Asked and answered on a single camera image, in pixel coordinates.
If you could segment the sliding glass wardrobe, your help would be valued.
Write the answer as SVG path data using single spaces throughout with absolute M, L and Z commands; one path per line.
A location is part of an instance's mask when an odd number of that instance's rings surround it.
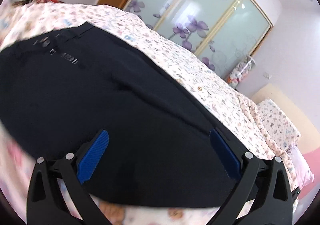
M 124 10 L 221 78 L 251 55 L 272 27 L 253 0 L 129 0 Z

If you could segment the black pants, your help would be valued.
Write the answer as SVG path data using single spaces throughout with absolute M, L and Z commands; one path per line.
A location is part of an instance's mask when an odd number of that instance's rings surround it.
M 236 183 L 209 140 L 226 126 L 141 51 L 90 23 L 1 51 L 1 122 L 47 160 L 106 130 L 84 186 L 110 203 L 219 207 Z

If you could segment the pink pillow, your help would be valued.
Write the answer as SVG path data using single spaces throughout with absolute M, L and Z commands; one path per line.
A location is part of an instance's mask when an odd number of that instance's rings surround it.
M 290 148 L 287 153 L 290 156 L 295 167 L 297 184 L 300 189 L 303 189 L 305 186 L 311 184 L 314 181 L 314 174 L 312 173 L 310 166 L 303 157 L 302 153 L 296 146 Z

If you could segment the floral pillow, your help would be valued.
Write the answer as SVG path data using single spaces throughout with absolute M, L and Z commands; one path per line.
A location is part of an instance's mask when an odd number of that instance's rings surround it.
M 270 98 L 257 106 L 263 126 L 277 146 L 284 151 L 297 146 L 302 135 L 282 109 Z

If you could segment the stuffed toys basket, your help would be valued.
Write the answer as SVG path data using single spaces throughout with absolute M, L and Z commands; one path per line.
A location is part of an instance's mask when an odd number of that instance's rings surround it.
M 233 89 L 235 89 L 239 83 L 248 76 L 249 72 L 255 67 L 255 60 L 247 55 L 245 59 L 242 59 L 231 73 L 226 78 L 226 83 Z

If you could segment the floral bed sheet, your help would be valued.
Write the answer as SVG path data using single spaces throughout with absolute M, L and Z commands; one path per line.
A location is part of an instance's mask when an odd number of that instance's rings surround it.
M 78 27 L 89 22 L 138 48 L 180 83 L 257 157 L 284 162 L 291 190 L 298 187 L 294 164 L 282 142 L 267 133 L 258 106 L 230 88 L 195 55 L 150 30 L 138 16 L 117 8 L 82 4 L 33 3 L 1 8 L 1 51 L 15 42 L 53 30 Z M 26 221 L 29 182 L 35 160 L 25 153 L 1 125 L 1 190 Z M 124 207 L 93 197 L 113 224 L 205 224 L 217 212 L 209 209 Z

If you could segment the wall socket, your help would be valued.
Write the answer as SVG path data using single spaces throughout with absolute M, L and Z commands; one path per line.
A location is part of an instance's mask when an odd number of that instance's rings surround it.
M 272 77 L 272 75 L 270 75 L 270 74 L 267 73 L 267 72 L 264 72 L 264 73 L 263 73 L 263 76 L 264 76 L 266 79 L 268 79 L 268 80 L 270 80 L 271 77 Z

